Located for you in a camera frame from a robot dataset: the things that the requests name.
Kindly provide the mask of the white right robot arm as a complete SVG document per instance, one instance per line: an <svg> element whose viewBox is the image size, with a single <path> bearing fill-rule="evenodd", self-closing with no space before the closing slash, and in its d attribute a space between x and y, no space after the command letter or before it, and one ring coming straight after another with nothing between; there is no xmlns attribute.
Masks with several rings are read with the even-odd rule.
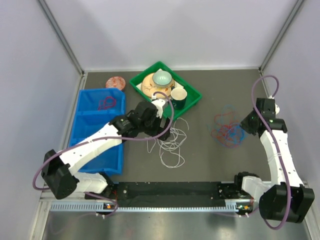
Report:
<svg viewBox="0 0 320 240"><path fill-rule="evenodd" d="M240 123L246 133L258 136L266 153L271 184L254 173L240 172L234 177L233 192L247 195L258 203L264 220L301 223L315 199L313 189L299 177L288 144L288 129L277 118L279 107L272 98L257 98L255 107Z"/></svg>

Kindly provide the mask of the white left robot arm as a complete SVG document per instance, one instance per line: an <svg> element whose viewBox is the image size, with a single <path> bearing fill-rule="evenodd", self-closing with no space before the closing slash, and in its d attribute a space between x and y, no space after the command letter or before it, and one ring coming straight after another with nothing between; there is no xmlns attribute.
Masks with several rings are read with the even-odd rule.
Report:
<svg viewBox="0 0 320 240"><path fill-rule="evenodd" d="M161 127L167 100L142 101L126 115L118 115L101 129L80 143L56 152L49 150L44 155L39 175L57 200L73 193L93 193L109 198L114 191L113 183L103 172L85 173L80 169L107 150L125 141L138 140L144 133L151 138L166 140L170 135L171 119Z"/></svg>

